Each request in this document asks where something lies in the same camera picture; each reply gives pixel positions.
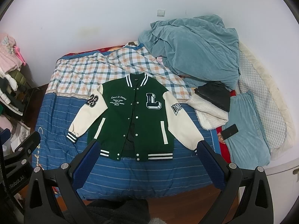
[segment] green varsity jacket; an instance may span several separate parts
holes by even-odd
[[[190,150],[203,140],[188,114],[163,85],[147,74],[101,84],[79,110],[67,138],[87,130],[101,143],[101,156],[136,161],[172,159],[174,137]]]

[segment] jacket pocket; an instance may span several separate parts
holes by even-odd
[[[98,138],[98,136],[99,136],[99,134],[100,134],[100,132],[101,132],[101,129],[102,129],[102,127],[103,127],[103,124],[104,124],[104,122],[105,122],[105,119],[106,119],[106,118],[102,118],[102,121],[101,121],[101,123],[100,123],[100,125],[99,125],[99,127],[98,127],[98,130],[97,130],[97,132],[96,132],[96,134],[95,134],[94,139],[97,139],[97,138]]]
[[[162,130],[164,144],[168,144],[166,131],[165,131],[165,126],[164,126],[164,121],[161,121],[161,130]]]

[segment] blue gripper pad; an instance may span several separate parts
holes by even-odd
[[[201,142],[197,144],[197,155],[214,186],[220,190],[223,190],[226,185],[225,174],[215,158]]]
[[[90,172],[92,171],[95,163],[99,158],[100,152],[101,145],[98,141],[96,141],[73,172],[72,186],[74,190],[83,187],[86,179],[88,178]]]

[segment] cable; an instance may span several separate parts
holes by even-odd
[[[4,155],[3,155],[3,149],[1,144],[0,144],[0,177],[2,178],[2,185],[5,193],[8,195],[12,203],[17,207],[17,209],[24,215],[23,207],[17,202],[17,200],[11,193],[10,189],[8,188],[8,182],[7,182],[7,176],[6,176],[5,164],[4,164]]]

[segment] number 23 patch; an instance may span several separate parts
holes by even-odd
[[[99,100],[99,96],[92,94],[85,104],[93,108],[96,105],[98,100]]]

